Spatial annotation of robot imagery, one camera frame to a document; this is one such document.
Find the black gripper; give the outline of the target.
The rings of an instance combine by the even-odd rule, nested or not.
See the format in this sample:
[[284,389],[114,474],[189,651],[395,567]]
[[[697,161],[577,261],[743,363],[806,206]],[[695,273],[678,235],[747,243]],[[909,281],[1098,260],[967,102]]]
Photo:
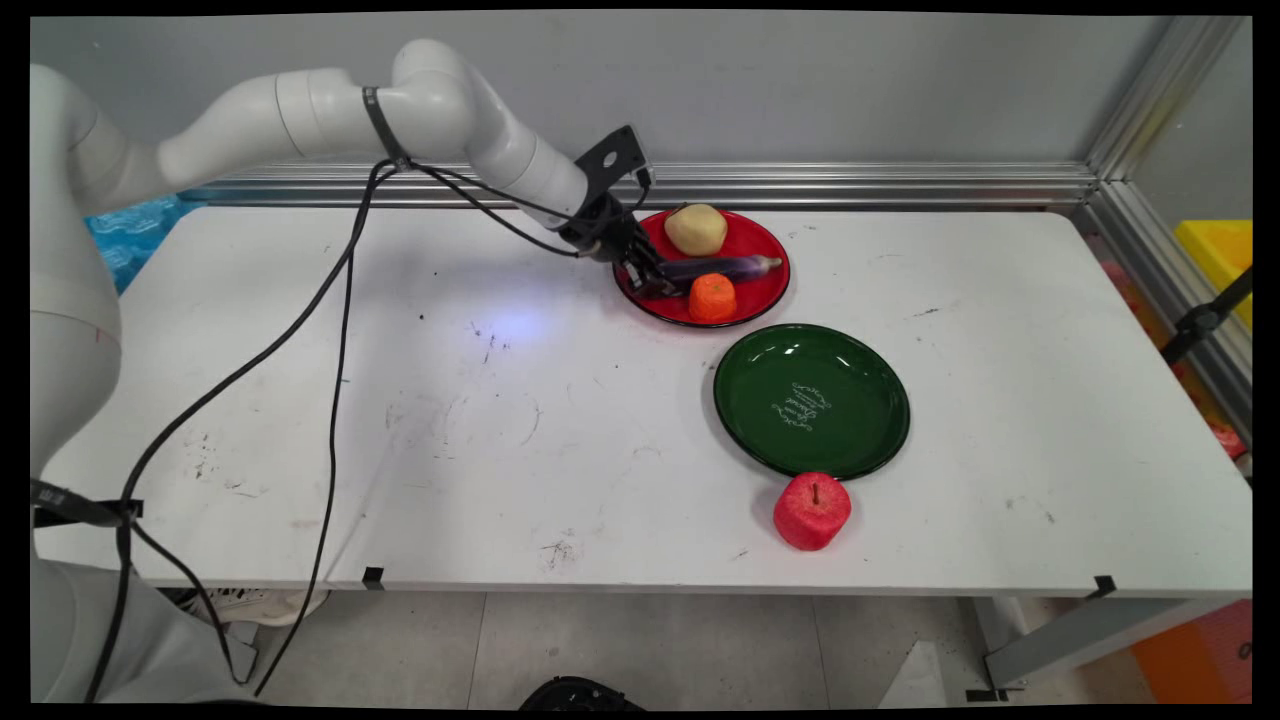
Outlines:
[[645,201],[646,192],[631,204],[622,202],[612,192],[603,192],[557,231],[559,238],[581,258],[614,264],[620,288],[636,299],[678,292],[678,286],[663,270],[666,260],[646,240],[646,232],[635,217]]

